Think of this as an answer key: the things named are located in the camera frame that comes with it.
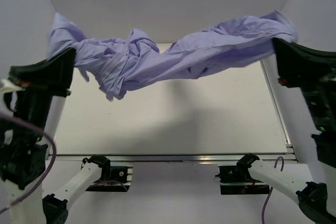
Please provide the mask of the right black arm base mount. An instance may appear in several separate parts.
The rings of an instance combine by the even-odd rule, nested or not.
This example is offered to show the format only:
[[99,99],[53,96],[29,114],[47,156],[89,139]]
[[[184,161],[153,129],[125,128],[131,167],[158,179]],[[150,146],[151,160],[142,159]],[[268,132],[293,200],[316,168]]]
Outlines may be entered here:
[[219,166],[218,174],[221,195],[267,195],[270,187],[251,178],[247,170],[238,166]]

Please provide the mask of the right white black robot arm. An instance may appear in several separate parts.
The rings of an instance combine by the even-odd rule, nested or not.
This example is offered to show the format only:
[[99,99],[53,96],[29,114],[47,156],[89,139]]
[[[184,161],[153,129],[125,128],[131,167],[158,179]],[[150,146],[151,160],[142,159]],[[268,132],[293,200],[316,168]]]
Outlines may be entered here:
[[266,164],[254,154],[237,162],[238,177],[259,180],[290,198],[314,223],[335,223],[335,53],[272,39],[278,82],[299,88],[319,134],[315,142],[325,182],[305,182]]

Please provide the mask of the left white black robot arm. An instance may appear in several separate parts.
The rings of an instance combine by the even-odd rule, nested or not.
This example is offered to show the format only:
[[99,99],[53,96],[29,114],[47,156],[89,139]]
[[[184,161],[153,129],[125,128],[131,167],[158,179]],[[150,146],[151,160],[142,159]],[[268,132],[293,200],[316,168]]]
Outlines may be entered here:
[[67,48],[33,65],[12,66],[1,81],[4,103],[12,112],[1,114],[1,180],[11,223],[65,223],[86,189],[110,178],[110,161],[94,155],[85,158],[81,170],[56,193],[42,192],[57,155],[45,126],[53,98],[70,95],[75,57],[76,51]]

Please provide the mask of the lavender purple jacket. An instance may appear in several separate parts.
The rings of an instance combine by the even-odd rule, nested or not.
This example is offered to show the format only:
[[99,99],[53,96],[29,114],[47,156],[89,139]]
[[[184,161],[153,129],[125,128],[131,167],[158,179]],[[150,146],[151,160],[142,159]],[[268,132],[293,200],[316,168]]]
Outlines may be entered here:
[[159,81],[198,79],[246,67],[274,53],[273,38],[298,41],[296,27],[279,11],[234,18],[188,34],[164,52],[139,29],[127,39],[89,39],[75,23],[56,13],[48,55],[75,49],[75,67],[83,78],[93,75],[108,100],[120,100],[129,91]]

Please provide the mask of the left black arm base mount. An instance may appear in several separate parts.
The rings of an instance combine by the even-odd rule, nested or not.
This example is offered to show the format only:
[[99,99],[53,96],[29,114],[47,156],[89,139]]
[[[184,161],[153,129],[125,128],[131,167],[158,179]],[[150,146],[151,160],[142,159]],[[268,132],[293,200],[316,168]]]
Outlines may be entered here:
[[86,191],[126,193],[132,181],[133,166],[126,163],[112,163],[107,177],[91,184]]

